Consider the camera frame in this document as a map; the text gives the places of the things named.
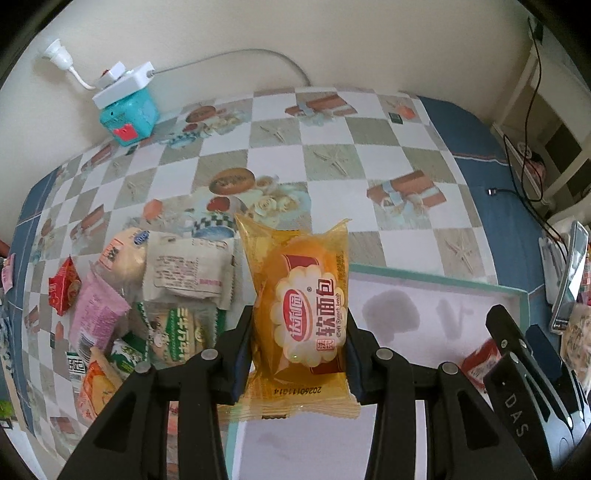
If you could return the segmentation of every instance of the pink snack package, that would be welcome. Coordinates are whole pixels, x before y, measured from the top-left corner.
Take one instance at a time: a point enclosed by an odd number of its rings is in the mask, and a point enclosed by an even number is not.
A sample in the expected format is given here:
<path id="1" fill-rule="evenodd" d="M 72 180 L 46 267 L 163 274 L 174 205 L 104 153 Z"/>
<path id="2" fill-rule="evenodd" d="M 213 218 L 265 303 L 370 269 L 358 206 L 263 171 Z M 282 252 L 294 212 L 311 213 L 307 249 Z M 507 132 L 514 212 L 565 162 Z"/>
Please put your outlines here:
<path id="1" fill-rule="evenodd" d="M 4 287 L 4 293 L 8 292 L 12 288 L 12 270 L 14 269 L 14 257 L 16 254 L 12 254 L 4 262 L 2 269 L 2 282 L 0 287 Z"/>
<path id="2" fill-rule="evenodd" d="M 90 266 L 78 294 L 76 311 L 70 328 L 70 344 L 86 364 L 90 347 L 104 350 L 120 317 L 131 307 L 113 287 Z"/>

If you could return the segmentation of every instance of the barcode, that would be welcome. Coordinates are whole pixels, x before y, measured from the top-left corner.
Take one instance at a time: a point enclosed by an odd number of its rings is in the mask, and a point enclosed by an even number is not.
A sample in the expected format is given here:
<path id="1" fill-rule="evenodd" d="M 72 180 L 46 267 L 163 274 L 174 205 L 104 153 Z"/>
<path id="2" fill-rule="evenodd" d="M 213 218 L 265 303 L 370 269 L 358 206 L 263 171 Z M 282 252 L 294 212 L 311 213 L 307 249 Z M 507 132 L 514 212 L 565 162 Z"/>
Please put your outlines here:
<path id="1" fill-rule="evenodd" d="M 80 340 L 78 341 L 78 353 L 86 364 L 90 363 L 90 347 L 94 345 L 95 343 L 86 338 L 84 333 L 80 334 Z"/>

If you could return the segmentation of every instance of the red snack package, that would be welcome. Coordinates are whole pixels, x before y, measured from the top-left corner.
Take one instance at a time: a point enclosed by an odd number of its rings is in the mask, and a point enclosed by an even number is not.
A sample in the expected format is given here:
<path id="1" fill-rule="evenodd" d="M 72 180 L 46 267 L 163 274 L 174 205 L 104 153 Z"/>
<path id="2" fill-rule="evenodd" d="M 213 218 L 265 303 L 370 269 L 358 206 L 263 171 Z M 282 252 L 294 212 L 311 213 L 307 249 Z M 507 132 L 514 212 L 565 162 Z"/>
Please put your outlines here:
<path id="1" fill-rule="evenodd" d="M 495 341 L 489 338 L 478 350 L 474 350 L 465 358 L 460 369 L 476 388 L 484 391 L 484 376 L 500 359 L 501 354 Z"/>
<path id="2" fill-rule="evenodd" d="M 72 257 L 68 257 L 56 276 L 49 279 L 49 305 L 57 310 L 60 317 L 74 305 L 81 284 Z"/>

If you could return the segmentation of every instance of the white wall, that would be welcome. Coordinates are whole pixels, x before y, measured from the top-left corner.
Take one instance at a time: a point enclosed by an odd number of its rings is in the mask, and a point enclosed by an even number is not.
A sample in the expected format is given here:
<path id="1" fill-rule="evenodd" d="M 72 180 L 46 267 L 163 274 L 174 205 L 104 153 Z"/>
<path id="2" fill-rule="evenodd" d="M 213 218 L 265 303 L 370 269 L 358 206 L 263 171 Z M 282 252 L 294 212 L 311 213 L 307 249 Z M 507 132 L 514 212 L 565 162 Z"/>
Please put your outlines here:
<path id="1" fill-rule="evenodd" d="M 516 0 L 74 0 L 48 30 L 87 81 L 118 60 L 165 67 L 263 47 L 291 56 L 316 85 L 409 90 L 483 119 L 528 48 Z M 0 92 L 0 238 L 7 242 L 30 187 L 105 136 L 91 94 L 36 60 L 38 43 Z M 300 82 L 281 60 L 247 54 L 162 74 L 151 89 L 170 109 Z"/>

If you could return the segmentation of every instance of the teal box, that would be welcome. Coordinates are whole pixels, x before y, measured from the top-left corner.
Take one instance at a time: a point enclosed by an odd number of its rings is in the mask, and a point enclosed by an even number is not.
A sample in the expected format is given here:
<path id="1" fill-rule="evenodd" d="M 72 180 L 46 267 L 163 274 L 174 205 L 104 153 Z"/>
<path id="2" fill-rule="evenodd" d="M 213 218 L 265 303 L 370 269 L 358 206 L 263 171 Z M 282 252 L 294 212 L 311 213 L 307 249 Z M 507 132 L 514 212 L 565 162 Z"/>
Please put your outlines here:
<path id="1" fill-rule="evenodd" d="M 103 108 L 100 123 L 123 146 L 148 138 L 158 121 L 158 109 L 147 88 Z"/>

